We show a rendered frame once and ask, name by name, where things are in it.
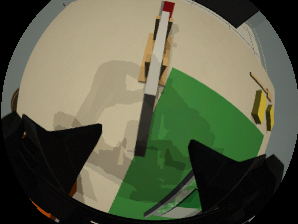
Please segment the green mat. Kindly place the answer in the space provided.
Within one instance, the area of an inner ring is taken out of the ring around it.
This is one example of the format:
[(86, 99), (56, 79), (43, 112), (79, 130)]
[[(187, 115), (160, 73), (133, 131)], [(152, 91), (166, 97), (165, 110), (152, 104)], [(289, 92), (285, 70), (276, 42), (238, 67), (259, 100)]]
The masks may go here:
[(108, 213), (140, 220), (176, 220), (154, 214), (144, 217), (144, 213), (192, 171), (190, 140), (243, 161), (258, 156), (263, 137), (257, 125), (220, 93), (172, 67), (153, 112), (145, 157), (133, 156)]

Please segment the yellow flat block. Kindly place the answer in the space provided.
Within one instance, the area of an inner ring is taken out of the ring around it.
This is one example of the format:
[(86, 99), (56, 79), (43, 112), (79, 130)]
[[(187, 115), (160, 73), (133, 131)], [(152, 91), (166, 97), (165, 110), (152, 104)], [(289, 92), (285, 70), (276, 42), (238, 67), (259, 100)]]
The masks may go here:
[(266, 127), (267, 132), (271, 132), (271, 129), (274, 127), (274, 116), (273, 116), (273, 104), (267, 104), (267, 108), (265, 109), (266, 113)]
[(251, 116), (255, 120), (255, 123), (262, 125), (263, 116), (265, 116), (265, 107), (266, 107), (266, 96), (263, 93), (262, 89), (255, 92), (253, 109), (251, 109)]

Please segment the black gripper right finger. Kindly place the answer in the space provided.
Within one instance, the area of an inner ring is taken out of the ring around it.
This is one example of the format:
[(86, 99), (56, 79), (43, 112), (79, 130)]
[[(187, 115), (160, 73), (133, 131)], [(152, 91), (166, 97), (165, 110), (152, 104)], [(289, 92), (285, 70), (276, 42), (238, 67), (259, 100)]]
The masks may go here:
[(231, 160), (193, 139), (188, 148), (202, 213), (217, 209), (218, 202), (234, 190), (251, 169), (258, 168), (266, 157), (261, 155), (249, 160)]

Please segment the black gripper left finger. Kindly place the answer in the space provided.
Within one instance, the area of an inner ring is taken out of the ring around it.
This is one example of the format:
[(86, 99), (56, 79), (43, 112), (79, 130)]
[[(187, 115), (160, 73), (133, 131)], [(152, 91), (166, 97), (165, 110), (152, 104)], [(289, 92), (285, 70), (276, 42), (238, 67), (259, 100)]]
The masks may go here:
[(71, 193), (78, 173), (89, 159), (102, 135), (102, 125), (82, 125), (82, 127), (47, 131), (27, 115), (21, 115), (25, 135), (39, 147), (49, 171), (55, 177), (60, 190)]

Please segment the red putter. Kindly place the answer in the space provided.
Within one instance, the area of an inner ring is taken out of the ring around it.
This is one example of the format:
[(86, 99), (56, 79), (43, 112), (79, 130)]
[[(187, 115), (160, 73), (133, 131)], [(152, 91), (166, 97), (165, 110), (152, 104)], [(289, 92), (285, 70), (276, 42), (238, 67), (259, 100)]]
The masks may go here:
[(157, 37), (154, 41), (152, 61), (150, 61), (148, 80), (146, 80), (144, 101), (142, 101), (142, 109), (140, 123), (138, 123), (138, 131), (136, 137), (136, 149), (134, 156), (145, 157), (146, 144), (150, 131), (150, 123), (152, 123), (154, 103), (156, 103), (158, 81), (160, 81), (160, 68), (162, 57), (164, 57), (166, 31), (168, 31), (169, 18), (172, 18), (176, 3), (166, 2), (162, 0), (160, 8), (160, 24), (158, 24)]

